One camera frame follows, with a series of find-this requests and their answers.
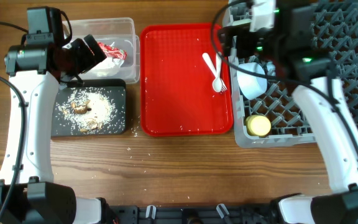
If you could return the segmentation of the red snack wrapper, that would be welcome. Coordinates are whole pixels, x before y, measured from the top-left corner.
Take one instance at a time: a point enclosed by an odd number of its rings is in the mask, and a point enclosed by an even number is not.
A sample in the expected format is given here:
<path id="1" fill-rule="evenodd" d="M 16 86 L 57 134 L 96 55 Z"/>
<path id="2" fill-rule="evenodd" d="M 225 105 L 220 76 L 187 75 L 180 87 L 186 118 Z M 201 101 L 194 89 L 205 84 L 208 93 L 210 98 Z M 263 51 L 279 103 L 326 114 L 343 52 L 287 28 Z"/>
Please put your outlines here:
<path id="1" fill-rule="evenodd" d="M 98 45 L 101 47 L 107 57 L 118 58 L 121 60 L 125 60 L 127 57 L 127 52 L 125 50 L 106 45 L 102 42 L 98 42 Z"/>

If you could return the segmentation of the white plastic spoon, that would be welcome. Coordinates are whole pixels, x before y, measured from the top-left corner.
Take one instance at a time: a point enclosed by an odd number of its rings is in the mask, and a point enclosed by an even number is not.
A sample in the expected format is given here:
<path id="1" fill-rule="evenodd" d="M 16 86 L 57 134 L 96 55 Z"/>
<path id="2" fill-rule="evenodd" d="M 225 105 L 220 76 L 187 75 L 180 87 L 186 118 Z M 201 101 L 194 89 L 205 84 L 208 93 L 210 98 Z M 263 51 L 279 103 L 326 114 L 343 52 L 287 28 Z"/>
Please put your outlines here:
<path id="1" fill-rule="evenodd" d="M 215 69 L 216 69 L 216 72 L 215 72 L 215 79 L 213 81 L 213 90 L 217 93 L 221 92 L 223 90 L 223 84 L 222 84 L 222 81 L 221 81 L 221 78 L 220 78 L 220 72 L 221 72 L 221 64 L 222 64 L 222 61 L 221 61 L 221 58 L 219 56 L 219 54 L 217 53 L 216 54 L 216 60 L 215 60 Z"/>

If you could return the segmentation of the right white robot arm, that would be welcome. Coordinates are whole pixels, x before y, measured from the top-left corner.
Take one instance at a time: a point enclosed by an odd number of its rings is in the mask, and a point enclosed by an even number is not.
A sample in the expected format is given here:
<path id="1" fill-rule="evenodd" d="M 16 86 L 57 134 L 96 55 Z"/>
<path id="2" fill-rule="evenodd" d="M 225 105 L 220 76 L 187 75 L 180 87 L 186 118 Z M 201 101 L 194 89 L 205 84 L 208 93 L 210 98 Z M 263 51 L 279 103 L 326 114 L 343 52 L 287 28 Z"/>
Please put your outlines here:
<path id="1" fill-rule="evenodd" d="M 226 61 L 258 54 L 273 62 L 273 79 L 293 85 L 295 103 L 323 156 L 331 194 L 272 200 L 270 223 L 358 223 L 358 128 L 334 60 L 311 45 L 314 7 L 308 1 L 247 1 L 250 21 L 210 30 L 214 51 Z"/>

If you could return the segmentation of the yellow plastic cup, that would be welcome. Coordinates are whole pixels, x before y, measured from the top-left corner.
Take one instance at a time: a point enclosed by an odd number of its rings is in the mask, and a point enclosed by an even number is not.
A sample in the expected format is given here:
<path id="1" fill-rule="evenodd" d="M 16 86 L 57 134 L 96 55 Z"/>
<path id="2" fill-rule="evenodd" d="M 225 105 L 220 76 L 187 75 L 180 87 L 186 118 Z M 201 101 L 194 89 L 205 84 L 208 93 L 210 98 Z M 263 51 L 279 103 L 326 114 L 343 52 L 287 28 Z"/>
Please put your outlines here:
<path id="1" fill-rule="evenodd" d="M 251 136 L 266 136 L 270 132 L 272 125 L 266 116 L 251 115 L 245 119 L 247 132 Z"/>

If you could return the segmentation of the light blue plate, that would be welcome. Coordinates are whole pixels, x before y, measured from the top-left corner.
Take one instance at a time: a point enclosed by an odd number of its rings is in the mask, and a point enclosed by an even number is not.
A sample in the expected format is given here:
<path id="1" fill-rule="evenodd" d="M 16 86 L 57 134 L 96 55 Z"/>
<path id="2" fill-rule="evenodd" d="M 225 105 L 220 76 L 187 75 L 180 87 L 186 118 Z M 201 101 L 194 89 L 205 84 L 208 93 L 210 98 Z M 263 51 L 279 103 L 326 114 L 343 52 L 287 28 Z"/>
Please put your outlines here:
<path id="1" fill-rule="evenodd" d="M 273 62 L 267 62 L 265 64 L 265 71 L 266 71 L 266 75 L 268 76 L 275 76 L 275 65 L 273 64 Z"/>

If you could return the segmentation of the white plastic fork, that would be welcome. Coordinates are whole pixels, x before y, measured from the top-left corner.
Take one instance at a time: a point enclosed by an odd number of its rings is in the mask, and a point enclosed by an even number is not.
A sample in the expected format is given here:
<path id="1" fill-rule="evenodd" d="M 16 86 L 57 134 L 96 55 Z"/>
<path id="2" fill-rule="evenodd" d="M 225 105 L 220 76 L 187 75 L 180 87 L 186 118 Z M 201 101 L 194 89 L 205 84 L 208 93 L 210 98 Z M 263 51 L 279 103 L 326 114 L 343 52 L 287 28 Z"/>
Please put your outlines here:
<path id="1" fill-rule="evenodd" d="M 216 69 L 215 69 L 215 63 L 212 62 L 211 57 L 208 53 L 203 53 L 202 58 L 205 62 L 205 64 L 208 66 L 208 68 L 211 70 L 212 74 L 215 75 Z M 226 84 L 224 83 L 223 79 L 221 78 L 222 84 L 223 84 L 223 90 L 221 92 L 225 92 L 227 90 Z"/>

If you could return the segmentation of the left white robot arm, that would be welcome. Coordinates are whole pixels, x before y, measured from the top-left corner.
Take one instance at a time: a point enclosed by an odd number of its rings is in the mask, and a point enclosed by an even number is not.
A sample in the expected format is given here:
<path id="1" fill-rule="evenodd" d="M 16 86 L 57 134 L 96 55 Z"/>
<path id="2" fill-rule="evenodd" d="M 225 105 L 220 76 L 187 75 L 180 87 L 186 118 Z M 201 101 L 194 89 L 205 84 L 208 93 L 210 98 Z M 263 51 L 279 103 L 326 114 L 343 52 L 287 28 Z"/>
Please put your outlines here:
<path id="1" fill-rule="evenodd" d="M 103 198 L 77 197 L 56 184 L 50 159 L 52 116 L 58 90 L 105 59 L 87 35 L 65 35 L 67 15 L 54 7 L 31 7 L 22 42 L 5 56 L 11 90 L 7 147 L 0 170 L 0 223 L 113 223 Z"/>

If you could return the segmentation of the light blue rice bowl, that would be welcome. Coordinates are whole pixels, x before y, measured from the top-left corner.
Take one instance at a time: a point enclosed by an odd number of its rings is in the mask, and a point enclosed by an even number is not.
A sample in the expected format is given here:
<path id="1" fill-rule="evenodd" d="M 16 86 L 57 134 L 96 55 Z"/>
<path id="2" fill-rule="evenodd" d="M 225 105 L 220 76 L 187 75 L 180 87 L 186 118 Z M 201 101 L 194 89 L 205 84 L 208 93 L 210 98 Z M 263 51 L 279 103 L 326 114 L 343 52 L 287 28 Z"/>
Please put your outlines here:
<path id="1" fill-rule="evenodd" d="M 262 66 L 256 62 L 242 63 L 239 68 L 248 72 L 265 75 Z M 267 90 L 267 80 L 265 78 L 255 77 L 244 72 L 237 72 L 237 81 L 239 88 L 244 97 L 248 100 L 253 100 L 263 95 Z"/>

